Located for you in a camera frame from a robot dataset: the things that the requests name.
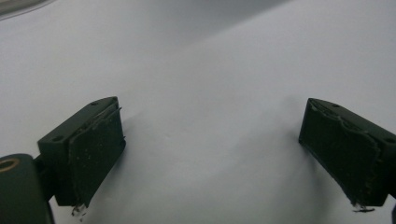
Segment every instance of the dark green block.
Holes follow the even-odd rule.
[[[89,205],[125,148],[117,97],[92,102],[38,141],[59,205]]]
[[[353,204],[383,205],[393,181],[396,135],[340,105],[308,99],[299,141]]]

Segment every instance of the screw hole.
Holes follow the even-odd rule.
[[[56,137],[52,138],[52,141],[53,142],[58,142],[58,141],[61,141],[62,139],[64,139],[64,137],[59,135],[59,136],[56,136]]]
[[[391,144],[396,143],[396,140],[394,140],[393,138],[386,138],[385,141],[386,141],[387,143],[391,143]]]
[[[0,173],[14,168],[18,165],[18,163],[20,163],[20,160],[18,160],[17,158],[0,161]]]

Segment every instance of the dark green plastic part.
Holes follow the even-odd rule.
[[[125,148],[117,97],[92,102],[38,141],[59,205],[90,204]]]
[[[383,205],[391,192],[396,135],[340,105],[308,99],[299,141],[353,204]]]
[[[31,156],[14,154],[0,159],[0,223],[53,223]]]
[[[0,158],[0,223],[53,224],[48,200],[87,207],[125,148],[117,97],[92,102],[38,141]]]

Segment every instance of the white table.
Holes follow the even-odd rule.
[[[85,224],[390,223],[297,137],[308,97],[396,133],[395,22],[393,0],[55,1],[0,21],[0,156],[117,95],[127,148]]]

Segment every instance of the white surface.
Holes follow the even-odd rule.
[[[127,148],[83,223],[390,223],[297,136],[308,97],[396,132],[395,21],[393,0],[56,1],[0,21],[1,155],[118,95]]]

